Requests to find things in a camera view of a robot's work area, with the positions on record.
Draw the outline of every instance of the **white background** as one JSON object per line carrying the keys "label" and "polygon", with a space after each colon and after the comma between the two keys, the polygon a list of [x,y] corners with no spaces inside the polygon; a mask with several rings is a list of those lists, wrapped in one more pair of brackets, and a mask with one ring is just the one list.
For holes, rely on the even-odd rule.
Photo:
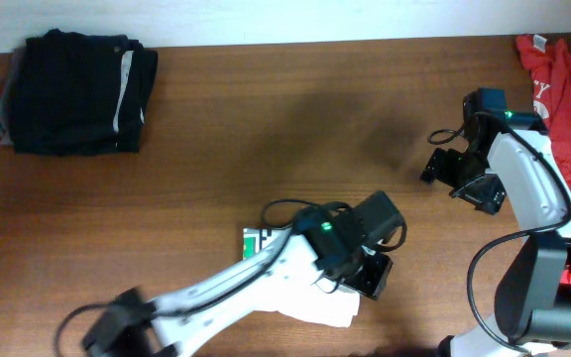
{"label": "white background", "polygon": [[0,53],[51,28],[146,47],[571,32],[571,0],[0,0]]}

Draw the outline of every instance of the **table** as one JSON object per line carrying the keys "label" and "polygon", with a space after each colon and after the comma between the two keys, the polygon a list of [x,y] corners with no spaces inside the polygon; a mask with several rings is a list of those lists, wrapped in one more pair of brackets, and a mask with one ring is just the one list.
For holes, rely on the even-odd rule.
{"label": "table", "polygon": [[[272,199],[356,204],[379,188],[406,218],[408,239],[392,253],[382,298],[363,298],[350,328],[256,312],[198,355],[403,356],[476,325],[468,263],[517,229],[513,212],[476,212],[418,177],[434,149],[427,134],[457,128],[462,98],[478,86],[531,109],[513,37],[159,52],[140,154],[51,158],[0,147],[0,357],[52,355],[57,324],[81,304],[135,286],[153,297],[238,262],[242,228]],[[9,60],[0,55],[0,91]],[[480,264],[484,314],[519,247]],[[95,317],[71,324],[67,356],[82,355]]]}

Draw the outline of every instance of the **robotic arm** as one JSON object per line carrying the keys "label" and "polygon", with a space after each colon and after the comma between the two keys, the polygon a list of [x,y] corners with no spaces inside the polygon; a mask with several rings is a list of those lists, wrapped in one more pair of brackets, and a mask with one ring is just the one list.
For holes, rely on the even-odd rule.
{"label": "robotic arm", "polygon": [[[429,142],[444,144],[458,135],[469,142],[466,152],[436,149],[421,179],[443,181],[453,186],[452,197],[491,214],[500,210],[507,192],[522,229],[518,236],[527,239],[500,282],[495,314],[484,325],[508,344],[478,326],[442,341],[439,355],[514,357],[525,350],[571,348],[571,192],[554,162],[543,121],[533,113],[509,111],[501,90],[480,88],[464,100],[462,128],[447,140],[435,142],[431,136]],[[483,253],[492,248],[487,247]],[[474,265],[469,301],[482,324],[472,299],[473,270]]]}
{"label": "robotic arm", "polygon": [[[190,356],[215,334],[260,308],[262,301],[309,289],[321,278],[335,282],[336,288],[378,299],[392,267],[383,252],[399,247],[406,235],[404,219],[387,195],[377,191],[353,208],[342,202],[273,203],[283,202],[309,206],[252,258],[148,302],[136,289],[116,297],[82,340],[87,356]],[[389,243],[400,227],[396,246],[379,244]],[[148,329],[162,346],[155,353]]]}

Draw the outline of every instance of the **folded black cloth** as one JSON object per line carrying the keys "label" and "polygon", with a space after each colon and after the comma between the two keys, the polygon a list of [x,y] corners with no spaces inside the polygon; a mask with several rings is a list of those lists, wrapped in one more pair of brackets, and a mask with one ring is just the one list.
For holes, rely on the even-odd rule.
{"label": "folded black cloth", "polygon": [[9,101],[18,153],[138,152],[158,53],[126,36],[51,30],[26,40]]}

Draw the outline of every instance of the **red cloth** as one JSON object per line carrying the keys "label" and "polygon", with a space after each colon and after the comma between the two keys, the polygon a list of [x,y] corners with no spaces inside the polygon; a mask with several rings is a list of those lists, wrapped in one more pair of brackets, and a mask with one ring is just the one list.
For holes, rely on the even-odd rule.
{"label": "red cloth", "polygon": [[545,45],[545,53],[533,45],[532,36],[518,36],[521,64],[534,82],[534,110],[550,130],[554,160],[571,190],[571,55],[567,44]]}

